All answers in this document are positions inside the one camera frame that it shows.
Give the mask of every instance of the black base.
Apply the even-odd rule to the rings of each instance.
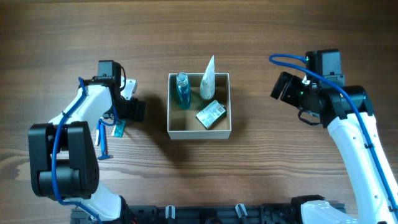
[[[344,204],[331,206],[345,213]],[[248,213],[248,224],[288,224],[292,221],[290,203],[262,204],[260,206],[245,206]],[[165,219],[165,208],[156,206],[130,206],[136,215],[136,224],[168,224]],[[80,209],[73,209],[70,224],[92,224],[89,215]],[[242,224],[238,218],[235,206],[225,207],[176,207],[173,224],[206,224],[212,218],[219,219],[222,224]]]

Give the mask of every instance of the bottle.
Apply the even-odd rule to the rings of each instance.
[[[191,106],[191,84],[186,73],[180,72],[177,75],[177,93],[181,109],[189,109]]]

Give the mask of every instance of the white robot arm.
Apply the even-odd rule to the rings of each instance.
[[[299,59],[306,68],[275,61],[274,57]],[[372,104],[363,87],[345,86],[340,52],[317,50],[307,52],[305,58],[277,54],[269,60],[307,74],[301,79],[282,72],[271,97],[278,99],[281,95],[282,101],[297,107],[301,121],[328,128],[344,160],[358,205],[359,220],[334,209],[324,200],[317,200],[322,198],[292,199],[299,211],[296,221],[305,224],[398,223],[398,186],[381,147]],[[303,112],[320,118],[320,122],[301,118]]]
[[[121,69],[120,64],[112,60],[100,61],[98,76],[81,80],[76,98],[65,111],[48,124],[35,124],[29,130],[30,167],[35,194],[53,200],[57,198],[50,182],[53,174],[48,148],[56,141],[55,126],[67,117],[62,124],[59,145],[67,148],[70,158],[56,161],[57,188],[61,199],[89,210],[88,213],[102,222],[112,223],[127,223],[134,215],[128,212],[121,196],[110,192],[99,181],[98,162],[90,133],[101,117],[113,115],[115,119],[143,119],[145,104],[132,97],[136,81],[123,78]]]

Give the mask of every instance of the open box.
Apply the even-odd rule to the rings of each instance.
[[[187,75],[191,84],[191,107],[188,110],[183,110],[178,105],[177,74],[169,74],[167,132],[170,139],[228,139],[232,131],[229,74],[215,74],[216,90],[211,100],[204,100],[200,97],[200,82],[203,73],[187,73]],[[217,100],[225,106],[226,118],[219,118],[209,130],[206,130],[197,120],[196,115],[213,100]]]

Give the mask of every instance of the label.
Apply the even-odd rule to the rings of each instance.
[[[211,102],[205,109],[197,114],[197,119],[208,129],[220,116],[226,113],[223,105],[217,100]]]

